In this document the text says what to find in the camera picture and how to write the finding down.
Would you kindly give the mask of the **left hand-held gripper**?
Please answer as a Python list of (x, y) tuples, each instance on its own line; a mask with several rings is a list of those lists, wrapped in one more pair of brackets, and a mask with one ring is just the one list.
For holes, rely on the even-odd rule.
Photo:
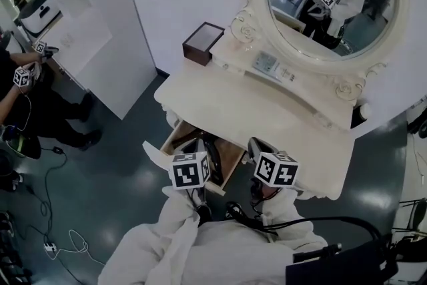
[(174, 150), (171, 181), (175, 190), (203, 188), (210, 174), (208, 154), (202, 139), (191, 139)]

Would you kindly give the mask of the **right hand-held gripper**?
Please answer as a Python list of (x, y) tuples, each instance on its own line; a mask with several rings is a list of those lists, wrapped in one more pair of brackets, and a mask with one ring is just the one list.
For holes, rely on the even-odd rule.
[(248, 142), (250, 160), (255, 163), (254, 177), (271, 188), (290, 188), (296, 182), (299, 162), (271, 144), (251, 137)]

